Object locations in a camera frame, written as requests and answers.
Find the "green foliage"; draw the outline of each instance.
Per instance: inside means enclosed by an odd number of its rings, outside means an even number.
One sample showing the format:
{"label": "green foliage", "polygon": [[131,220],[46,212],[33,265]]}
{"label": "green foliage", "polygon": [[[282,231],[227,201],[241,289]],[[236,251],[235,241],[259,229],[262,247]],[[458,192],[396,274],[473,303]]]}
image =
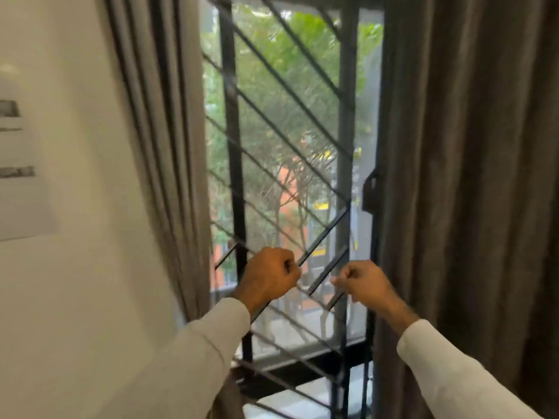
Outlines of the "green foliage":
{"label": "green foliage", "polygon": [[[339,42],[320,17],[308,13],[282,12],[283,18],[304,42],[317,62],[338,84]],[[234,6],[236,24],[250,38],[273,68],[297,93],[318,120],[337,138],[339,101],[311,64],[298,49],[283,27],[265,8]],[[378,24],[361,24],[358,30],[357,92],[363,88],[366,77],[367,56],[382,41],[383,27]],[[213,61],[221,64],[219,29],[217,21],[213,32],[202,33],[202,49]],[[280,128],[297,148],[331,179],[337,155],[332,144],[316,129],[311,120],[293,101],[289,94],[267,71],[262,62],[241,41],[235,40],[237,84],[255,104]],[[222,78],[209,64],[204,66],[206,112],[225,126]],[[318,179],[301,159],[266,125],[266,123],[239,99],[241,140],[243,147],[254,155],[264,167],[284,181],[285,186],[312,209],[314,202],[332,200],[331,191]],[[207,124],[208,167],[228,181],[227,140],[211,124]],[[243,157],[245,197],[266,217],[283,230],[287,230],[298,243],[304,245],[303,227],[309,215],[295,203],[285,204],[283,190],[258,169],[250,159]],[[230,192],[227,187],[209,177],[212,217],[233,230],[230,211]],[[280,234],[275,227],[246,208],[247,242],[259,249],[264,245],[275,246]],[[214,232],[214,242],[222,244],[228,237]]]}

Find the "white wall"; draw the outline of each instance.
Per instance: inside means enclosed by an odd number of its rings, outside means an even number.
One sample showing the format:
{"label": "white wall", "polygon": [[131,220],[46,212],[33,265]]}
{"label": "white wall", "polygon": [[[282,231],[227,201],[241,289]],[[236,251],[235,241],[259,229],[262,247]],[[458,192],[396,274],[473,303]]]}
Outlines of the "white wall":
{"label": "white wall", "polygon": [[0,0],[59,223],[0,242],[2,418],[89,417],[174,333],[99,1]]}

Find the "white sleeve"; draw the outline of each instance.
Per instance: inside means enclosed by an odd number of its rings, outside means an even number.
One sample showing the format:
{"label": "white sleeve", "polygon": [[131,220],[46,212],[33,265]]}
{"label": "white sleeve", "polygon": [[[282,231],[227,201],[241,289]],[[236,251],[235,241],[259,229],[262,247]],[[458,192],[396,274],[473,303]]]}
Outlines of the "white sleeve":
{"label": "white sleeve", "polygon": [[96,419],[203,419],[250,329],[243,303],[224,298],[190,322]]}
{"label": "white sleeve", "polygon": [[424,319],[404,332],[397,351],[436,419],[541,418]]}

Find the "curtain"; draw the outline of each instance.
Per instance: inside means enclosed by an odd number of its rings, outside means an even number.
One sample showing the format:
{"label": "curtain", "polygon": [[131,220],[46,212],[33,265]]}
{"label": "curtain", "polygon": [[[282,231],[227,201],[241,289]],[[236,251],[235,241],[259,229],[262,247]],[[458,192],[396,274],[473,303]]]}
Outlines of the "curtain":
{"label": "curtain", "polygon": [[[386,0],[380,264],[397,292],[559,417],[559,0]],[[374,417],[429,417],[379,321]]]}
{"label": "curtain", "polygon": [[[199,0],[105,0],[105,6],[153,226],[181,312],[192,321],[210,309],[212,246]],[[243,418],[232,379],[210,417]]]}

